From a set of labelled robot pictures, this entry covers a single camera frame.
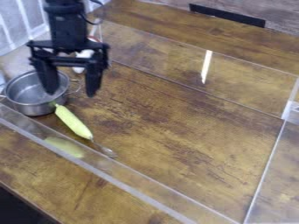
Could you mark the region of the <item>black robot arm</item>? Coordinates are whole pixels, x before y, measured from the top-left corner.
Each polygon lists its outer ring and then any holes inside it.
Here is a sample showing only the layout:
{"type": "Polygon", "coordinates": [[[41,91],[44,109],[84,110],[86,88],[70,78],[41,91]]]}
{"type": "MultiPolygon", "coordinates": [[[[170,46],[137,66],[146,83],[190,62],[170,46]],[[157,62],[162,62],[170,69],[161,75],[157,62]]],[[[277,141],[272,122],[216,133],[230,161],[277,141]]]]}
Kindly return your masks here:
{"type": "Polygon", "coordinates": [[[61,82],[57,67],[84,67],[85,93],[93,97],[101,87],[102,73],[108,69],[109,45],[88,39],[88,25],[82,0],[44,0],[50,39],[30,40],[30,65],[45,92],[52,95],[61,82]]]}

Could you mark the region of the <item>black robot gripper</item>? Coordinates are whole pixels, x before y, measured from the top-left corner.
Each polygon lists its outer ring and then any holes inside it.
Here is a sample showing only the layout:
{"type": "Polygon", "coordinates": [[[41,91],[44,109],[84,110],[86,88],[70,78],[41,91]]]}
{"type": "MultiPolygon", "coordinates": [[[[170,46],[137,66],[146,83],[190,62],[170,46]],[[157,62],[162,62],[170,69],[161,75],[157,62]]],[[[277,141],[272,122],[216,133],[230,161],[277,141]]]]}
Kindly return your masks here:
{"type": "Polygon", "coordinates": [[[34,67],[44,91],[53,95],[60,86],[58,67],[84,66],[85,92],[93,97],[101,87],[102,73],[108,67],[108,44],[88,39],[88,25],[97,25],[86,19],[82,3],[46,3],[42,6],[48,15],[50,39],[29,41],[30,64],[34,67]],[[60,53],[80,53],[90,50],[84,59],[68,59],[60,53]]]}

